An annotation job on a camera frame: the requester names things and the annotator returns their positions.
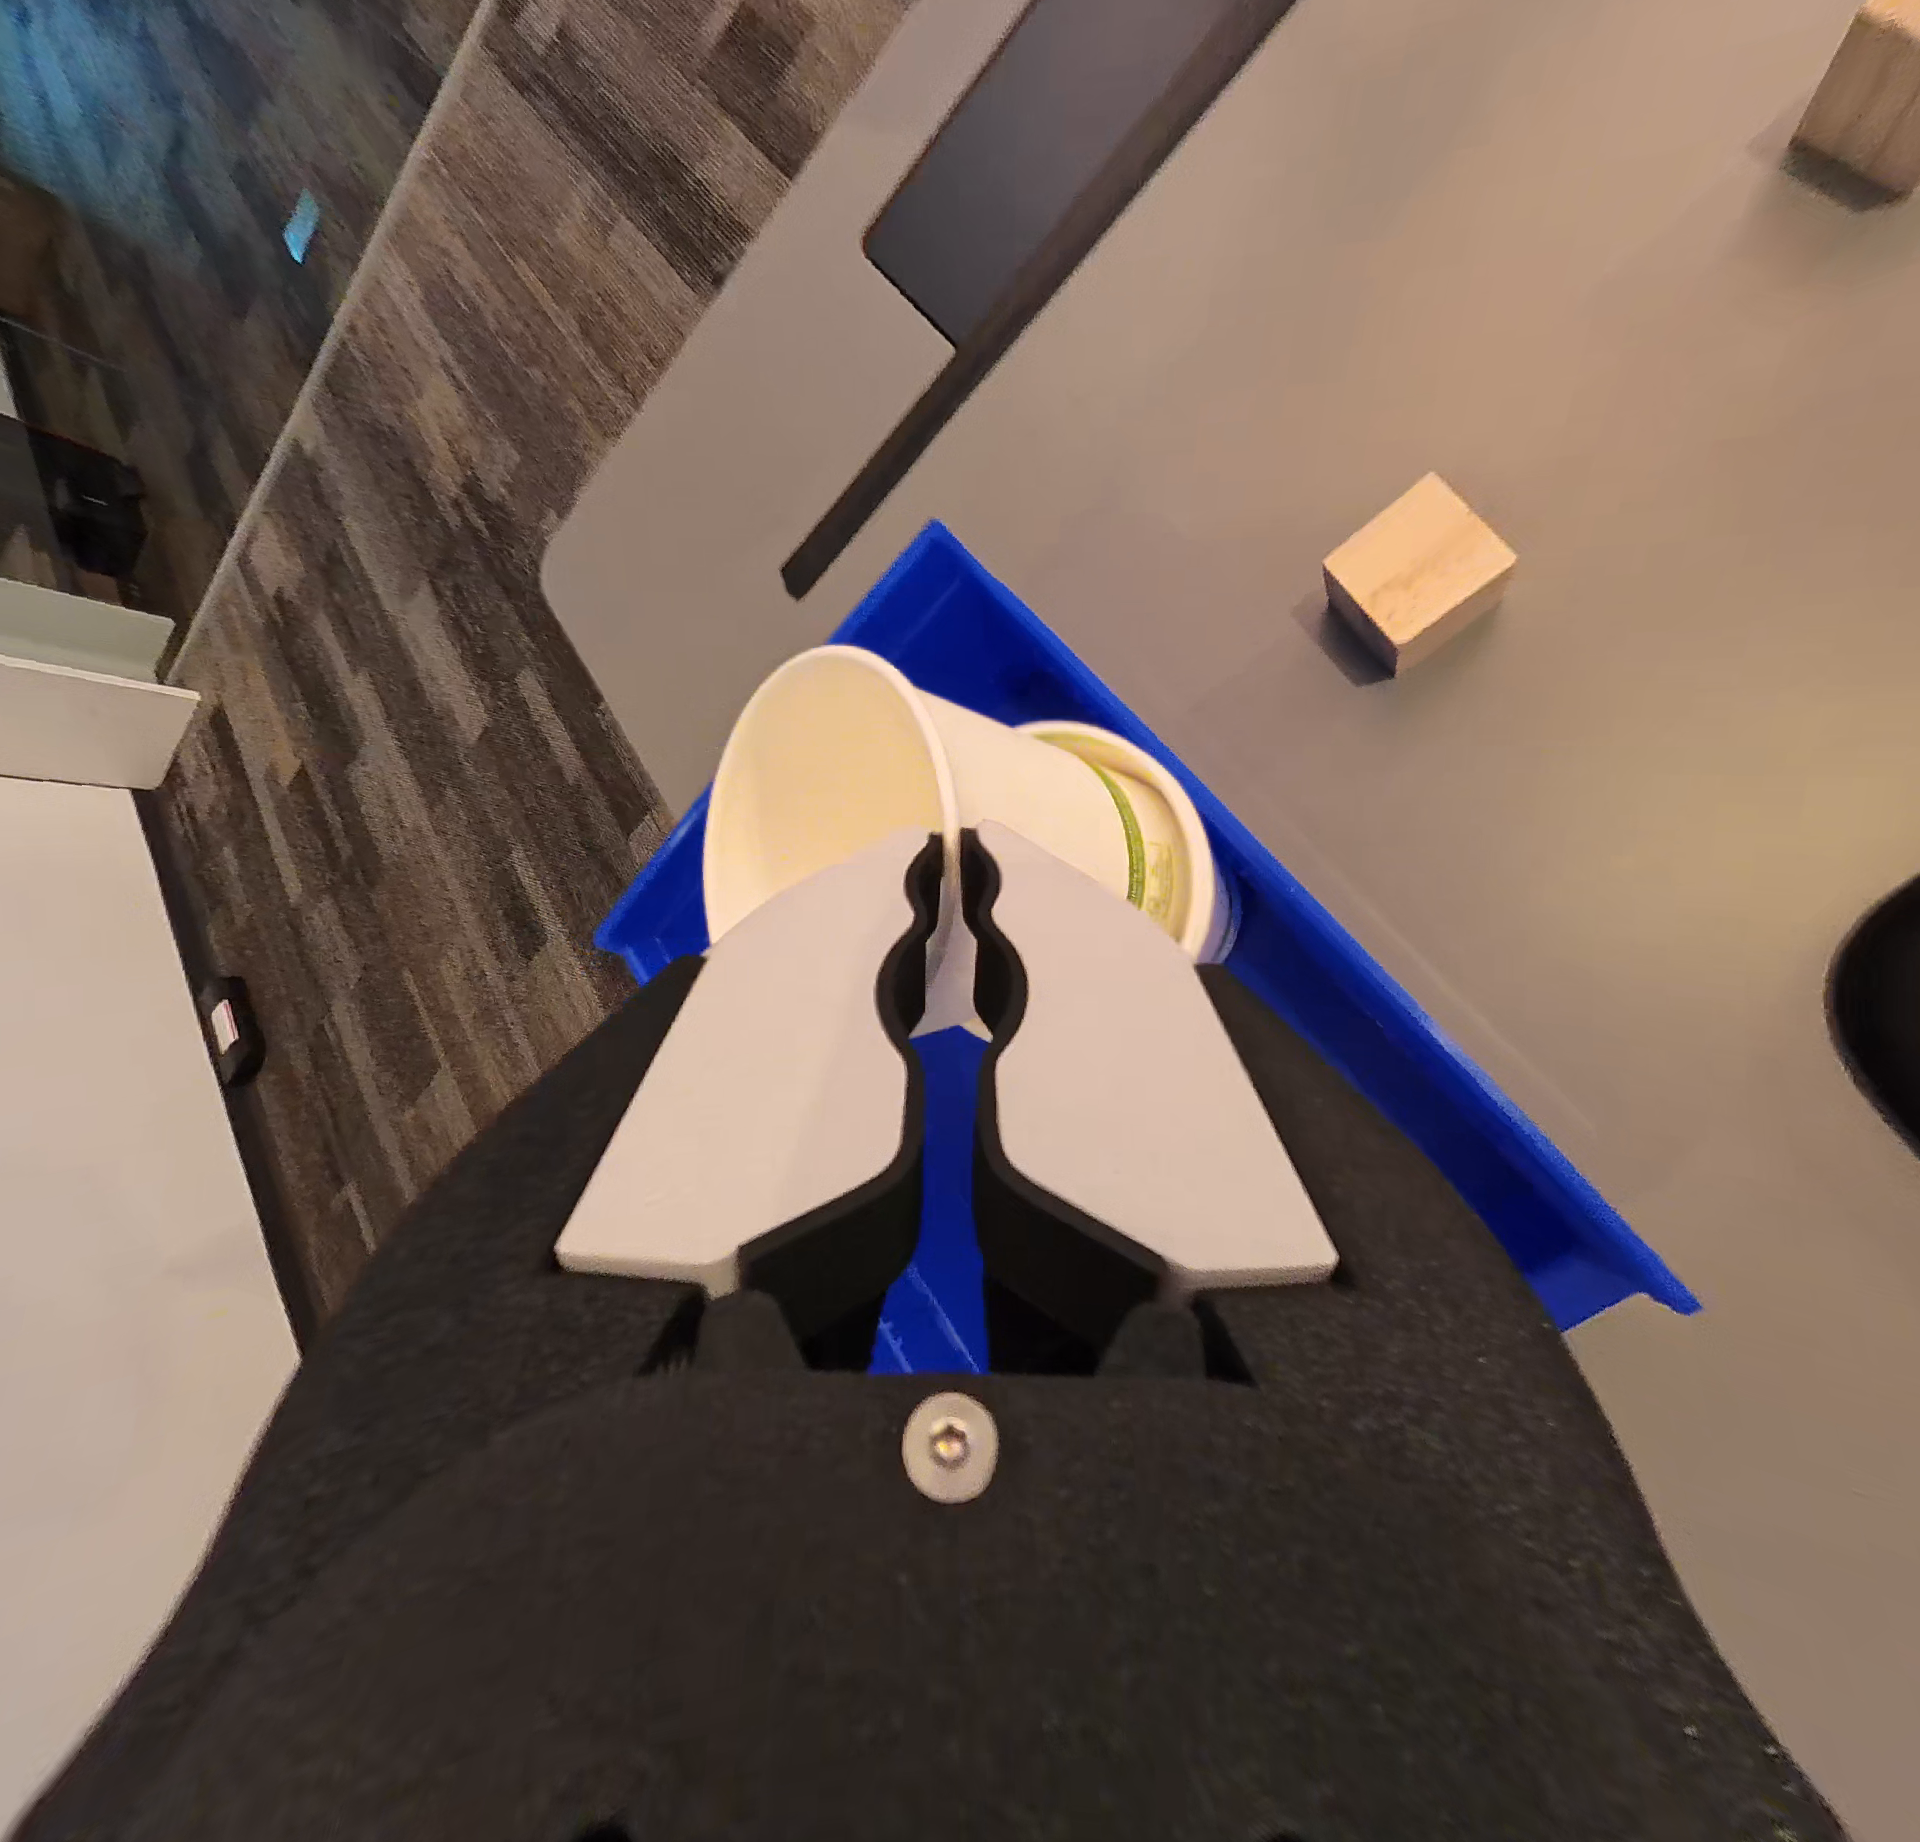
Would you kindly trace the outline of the blue plastic bin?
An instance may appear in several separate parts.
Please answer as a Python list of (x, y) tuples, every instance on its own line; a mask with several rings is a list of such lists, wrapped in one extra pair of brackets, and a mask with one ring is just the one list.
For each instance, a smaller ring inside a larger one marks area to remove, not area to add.
[[(1102, 727), (1161, 761), (1198, 804), (1234, 904), (1225, 968), (1340, 1068), (1434, 1164), (1538, 1293), (1559, 1332), (1644, 1297), (1701, 1300), (1575, 1164), (1448, 1039), (1069, 642), (941, 521), (929, 521), (832, 642), (866, 649), (915, 687), (1016, 727)], [(637, 868), (595, 943), (646, 988), (707, 950), (707, 794)], [(915, 1043), (929, 1074), (925, 1216), (876, 1316), (872, 1375), (980, 1375), (989, 1364), (970, 1227), (983, 1039)]]

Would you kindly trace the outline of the white furniture panel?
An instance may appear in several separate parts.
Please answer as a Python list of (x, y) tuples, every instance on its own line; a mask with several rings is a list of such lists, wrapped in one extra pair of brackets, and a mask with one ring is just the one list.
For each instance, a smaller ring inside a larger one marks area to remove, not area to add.
[(295, 1370), (137, 798), (172, 625), (2, 584), (2, 1829), (172, 1617)]

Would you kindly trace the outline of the white paper cup green band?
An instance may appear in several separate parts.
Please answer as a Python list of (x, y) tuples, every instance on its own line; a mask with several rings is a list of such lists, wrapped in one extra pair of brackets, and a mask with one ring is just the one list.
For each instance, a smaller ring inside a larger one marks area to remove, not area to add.
[(917, 689), (872, 652), (805, 652), (753, 691), (722, 750), (702, 848), (707, 942), (902, 830), (940, 836), (957, 888), (960, 830), (985, 821), (1136, 907), (1130, 834), (1090, 763)]
[(1069, 750), (1102, 777), (1126, 825), (1126, 898), (1190, 961), (1218, 966), (1237, 939), (1237, 896), (1184, 782), (1153, 752), (1114, 728), (1036, 722), (1022, 734)]

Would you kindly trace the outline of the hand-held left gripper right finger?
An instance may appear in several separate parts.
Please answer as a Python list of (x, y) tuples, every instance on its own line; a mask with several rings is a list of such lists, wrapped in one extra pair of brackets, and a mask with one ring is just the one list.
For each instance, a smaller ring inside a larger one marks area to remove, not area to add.
[(977, 1237), (1019, 1297), (1199, 1297), (1340, 1262), (1203, 972), (1007, 822), (964, 836)]

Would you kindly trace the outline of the small black labelled device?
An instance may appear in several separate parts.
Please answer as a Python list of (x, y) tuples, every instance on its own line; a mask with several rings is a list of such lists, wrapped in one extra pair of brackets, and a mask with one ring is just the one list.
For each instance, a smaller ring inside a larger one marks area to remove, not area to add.
[(215, 976), (199, 988), (197, 1008), (218, 1083), (251, 1087), (267, 1063), (267, 1032), (252, 993), (240, 976)]

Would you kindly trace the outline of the wooden cube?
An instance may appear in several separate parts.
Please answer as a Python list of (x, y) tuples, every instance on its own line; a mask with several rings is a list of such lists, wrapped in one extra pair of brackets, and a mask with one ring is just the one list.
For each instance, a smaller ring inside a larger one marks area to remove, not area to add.
[(1792, 147), (1885, 197), (1918, 193), (1918, 0), (1863, 0), (1855, 8)]
[(1325, 605), (1386, 674), (1428, 661), (1500, 605), (1516, 548), (1428, 470), (1320, 566)]

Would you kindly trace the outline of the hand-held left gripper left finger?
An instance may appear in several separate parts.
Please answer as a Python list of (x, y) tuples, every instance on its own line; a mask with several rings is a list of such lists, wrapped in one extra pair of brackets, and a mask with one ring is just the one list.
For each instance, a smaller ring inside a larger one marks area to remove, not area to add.
[(891, 834), (710, 943), (555, 1257), (707, 1297), (876, 1302), (917, 1249), (945, 841)]

